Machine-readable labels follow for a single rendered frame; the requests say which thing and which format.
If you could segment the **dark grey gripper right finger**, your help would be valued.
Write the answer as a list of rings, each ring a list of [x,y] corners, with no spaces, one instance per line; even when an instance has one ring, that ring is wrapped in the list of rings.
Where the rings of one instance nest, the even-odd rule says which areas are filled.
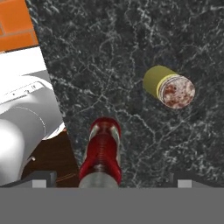
[[[199,176],[189,171],[175,171],[171,174],[171,182],[177,188],[207,188],[217,187],[218,185],[207,180],[203,180]]]

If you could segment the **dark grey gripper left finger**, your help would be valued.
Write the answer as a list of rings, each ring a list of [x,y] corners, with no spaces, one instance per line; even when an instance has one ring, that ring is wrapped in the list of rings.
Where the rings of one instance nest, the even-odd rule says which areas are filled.
[[[2,185],[2,188],[51,188],[56,186],[56,179],[56,171],[34,171],[23,179]]]

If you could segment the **olive green shaker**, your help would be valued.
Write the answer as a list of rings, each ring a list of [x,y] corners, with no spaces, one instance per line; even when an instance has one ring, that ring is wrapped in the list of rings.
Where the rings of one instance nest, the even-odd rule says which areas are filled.
[[[150,68],[143,77],[143,87],[149,94],[171,109],[186,107],[196,93],[190,80],[165,66]]]

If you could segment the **red condiment bottle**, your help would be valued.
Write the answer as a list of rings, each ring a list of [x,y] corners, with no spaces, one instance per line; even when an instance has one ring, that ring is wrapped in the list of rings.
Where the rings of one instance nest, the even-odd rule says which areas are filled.
[[[96,119],[79,172],[79,188],[118,188],[122,180],[120,157],[121,129],[109,117]]]

